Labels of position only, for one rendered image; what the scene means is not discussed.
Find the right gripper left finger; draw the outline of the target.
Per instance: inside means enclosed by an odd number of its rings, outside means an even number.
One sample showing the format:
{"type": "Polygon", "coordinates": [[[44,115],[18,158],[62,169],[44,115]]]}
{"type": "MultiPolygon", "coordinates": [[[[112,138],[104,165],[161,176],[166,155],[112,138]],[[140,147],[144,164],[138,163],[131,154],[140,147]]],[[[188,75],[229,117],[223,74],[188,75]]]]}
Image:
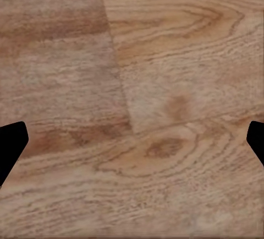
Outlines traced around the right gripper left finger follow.
{"type": "Polygon", "coordinates": [[[28,142],[24,121],[0,127],[0,188],[28,142]]]}

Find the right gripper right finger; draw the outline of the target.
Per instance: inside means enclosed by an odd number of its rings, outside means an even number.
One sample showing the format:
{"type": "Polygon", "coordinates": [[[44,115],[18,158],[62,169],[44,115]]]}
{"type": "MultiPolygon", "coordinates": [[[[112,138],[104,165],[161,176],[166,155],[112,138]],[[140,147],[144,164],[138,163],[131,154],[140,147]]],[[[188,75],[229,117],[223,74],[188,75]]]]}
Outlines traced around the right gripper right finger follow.
{"type": "Polygon", "coordinates": [[[264,123],[251,121],[246,140],[264,165],[264,123]]]}

